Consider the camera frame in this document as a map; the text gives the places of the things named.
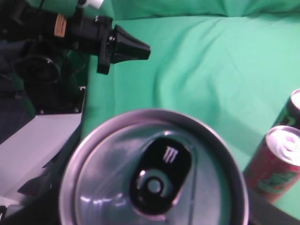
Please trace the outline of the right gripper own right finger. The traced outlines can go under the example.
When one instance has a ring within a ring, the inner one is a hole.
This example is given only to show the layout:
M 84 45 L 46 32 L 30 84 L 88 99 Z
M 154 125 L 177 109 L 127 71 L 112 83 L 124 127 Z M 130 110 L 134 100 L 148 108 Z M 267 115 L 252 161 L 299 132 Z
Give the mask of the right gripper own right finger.
M 300 225 L 300 220 L 267 202 L 247 188 L 249 200 L 249 225 Z

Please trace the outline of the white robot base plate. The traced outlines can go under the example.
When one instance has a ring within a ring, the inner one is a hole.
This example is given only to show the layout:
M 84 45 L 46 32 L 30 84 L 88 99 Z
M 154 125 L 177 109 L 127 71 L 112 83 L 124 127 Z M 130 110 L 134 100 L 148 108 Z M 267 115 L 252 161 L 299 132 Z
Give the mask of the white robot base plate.
M 86 88 L 67 113 L 42 111 L 0 146 L 0 221 L 46 189 L 61 151 L 70 155 L 80 139 Z

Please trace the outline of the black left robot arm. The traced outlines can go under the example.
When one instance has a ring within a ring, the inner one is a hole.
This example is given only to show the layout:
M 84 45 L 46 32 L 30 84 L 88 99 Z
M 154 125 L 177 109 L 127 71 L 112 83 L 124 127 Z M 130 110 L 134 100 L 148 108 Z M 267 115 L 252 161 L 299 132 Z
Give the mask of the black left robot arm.
M 25 0 L 1 1 L 0 38 L 5 41 L 1 53 L 20 44 L 12 68 L 36 114 L 82 111 L 84 88 L 77 84 L 79 69 L 72 67 L 70 51 L 80 57 L 97 56 L 97 72 L 105 75 L 112 64 L 149 58 L 150 46 L 113 25 L 112 18 L 83 15 L 86 7 L 100 8 L 101 4 L 99 0 L 80 0 L 67 17 Z

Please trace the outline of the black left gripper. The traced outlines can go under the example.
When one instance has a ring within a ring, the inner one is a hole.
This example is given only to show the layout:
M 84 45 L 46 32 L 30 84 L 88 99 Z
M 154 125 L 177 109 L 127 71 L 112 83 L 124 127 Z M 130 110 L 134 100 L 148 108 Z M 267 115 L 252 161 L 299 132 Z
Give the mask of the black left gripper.
M 148 60 L 150 46 L 133 37 L 121 26 L 112 30 L 112 18 L 71 17 L 67 20 L 68 48 L 97 56 L 97 72 L 107 75 L 110 64 L 131 60 Z

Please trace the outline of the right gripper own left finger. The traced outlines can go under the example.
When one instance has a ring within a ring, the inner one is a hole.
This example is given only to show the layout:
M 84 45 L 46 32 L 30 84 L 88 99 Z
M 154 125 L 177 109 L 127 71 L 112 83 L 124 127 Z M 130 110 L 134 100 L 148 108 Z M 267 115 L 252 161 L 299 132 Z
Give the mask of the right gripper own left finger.
M 21 210 L 1 220 L 2 225 L 60 225 L 59 192 L 70 151 L 61 151 L 43 193 Z

